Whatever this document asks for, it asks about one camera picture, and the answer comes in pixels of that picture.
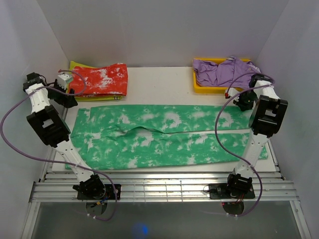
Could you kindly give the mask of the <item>green tie-dye trousers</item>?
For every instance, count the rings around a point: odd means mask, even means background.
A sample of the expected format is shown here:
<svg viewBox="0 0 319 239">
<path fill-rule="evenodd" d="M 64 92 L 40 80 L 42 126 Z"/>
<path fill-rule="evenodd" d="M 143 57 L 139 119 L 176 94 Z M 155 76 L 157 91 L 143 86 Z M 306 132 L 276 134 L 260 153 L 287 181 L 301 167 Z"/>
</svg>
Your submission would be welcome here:
<svg viewBox="0 0 319 239">
<path fill-rule="evenodd" d="M 251 112 L 238 107 L 113 105 L 82 108 L 70 138 L 96 170 L 237 161 Z"/>
</svg>

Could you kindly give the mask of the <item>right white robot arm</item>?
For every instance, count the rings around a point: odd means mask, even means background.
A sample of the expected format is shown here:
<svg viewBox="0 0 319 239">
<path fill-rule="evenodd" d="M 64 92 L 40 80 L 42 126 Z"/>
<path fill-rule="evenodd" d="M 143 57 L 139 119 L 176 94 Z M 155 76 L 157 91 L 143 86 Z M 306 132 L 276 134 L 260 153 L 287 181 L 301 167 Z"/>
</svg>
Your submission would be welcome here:
<svg viewBox="0 0 319 239">
<path fill-rule="evenodd" d="M 283 122 L 288 102 L 280 99 L 273 88 L 274 80 L 263 74 L 251 76 L 249 88 L 237 91 L 229 88 L 225 98 L 233 97 L 233 104 L 241 111 L 252 110 L 248 127 L 249 138 L 243 158 L 227 178 L 225 192 L 231 198 L 244 198 L 252 193 L 253 167 L 269 139 L 275 135 Z"/>
</svg>

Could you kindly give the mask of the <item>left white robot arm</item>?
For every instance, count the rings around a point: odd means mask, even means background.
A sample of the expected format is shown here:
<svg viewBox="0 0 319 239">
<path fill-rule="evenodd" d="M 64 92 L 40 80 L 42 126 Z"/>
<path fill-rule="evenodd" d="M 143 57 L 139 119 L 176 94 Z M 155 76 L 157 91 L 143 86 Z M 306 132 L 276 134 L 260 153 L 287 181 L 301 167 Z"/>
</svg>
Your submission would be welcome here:
<svg viewBox="0 0 319 239">
<path fill-rule="evenodd" d="M 71 167 L 78 180 L 73 189 L 89 199 L 102 199 L 106 195 L 105 185 L 81 158 L 70 140 L 69 127 L 49 101 L 52 99 L 65 108 L 78 105 L 73 96 L 75 91 L 67 91 L 73 80 L 70 74 L 71 71 L 60 71 L 53 87 L 38 73 L 27 75 L 23 91 L 30 97 L 32 111 L 26 119 L 42 142 L 51 146 Z"/>
</svg>

